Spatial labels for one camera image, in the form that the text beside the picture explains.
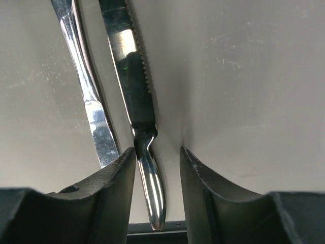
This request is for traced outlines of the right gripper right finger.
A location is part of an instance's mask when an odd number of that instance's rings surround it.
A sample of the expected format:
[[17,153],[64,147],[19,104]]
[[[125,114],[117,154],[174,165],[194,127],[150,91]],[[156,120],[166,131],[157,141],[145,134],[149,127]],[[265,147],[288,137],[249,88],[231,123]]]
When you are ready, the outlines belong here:
[[258,194],[180,149],[189,243],[324,243],[323,192]]

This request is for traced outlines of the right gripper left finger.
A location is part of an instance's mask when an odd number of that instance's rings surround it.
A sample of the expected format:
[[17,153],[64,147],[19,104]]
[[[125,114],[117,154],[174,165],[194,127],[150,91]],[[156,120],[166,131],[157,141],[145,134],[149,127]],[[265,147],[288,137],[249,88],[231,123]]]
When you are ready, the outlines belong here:
[[1,189],[1,243],[126,243],[135,150],[60,192]]

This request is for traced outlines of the silver grey knife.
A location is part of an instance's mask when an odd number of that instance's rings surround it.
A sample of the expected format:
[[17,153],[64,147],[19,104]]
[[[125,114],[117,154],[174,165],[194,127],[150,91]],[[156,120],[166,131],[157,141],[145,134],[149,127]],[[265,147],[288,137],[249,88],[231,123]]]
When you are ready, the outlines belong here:
[[119,156],[119,148],[97,86],[99,79],[89,55],[79,6],[77,1],[51,1],[51,3],[81,86],[97,158],[101,168],[104,168]]

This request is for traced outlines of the black knife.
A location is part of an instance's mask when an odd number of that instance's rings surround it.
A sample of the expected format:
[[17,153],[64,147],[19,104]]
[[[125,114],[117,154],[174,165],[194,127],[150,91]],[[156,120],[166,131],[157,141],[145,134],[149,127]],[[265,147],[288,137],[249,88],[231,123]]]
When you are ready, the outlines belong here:
[[130,1],[100,1],[112,60],[122,93],[152,230],[166,219],[165,186],[152,143],[158,135],[154,104],[139,28]]

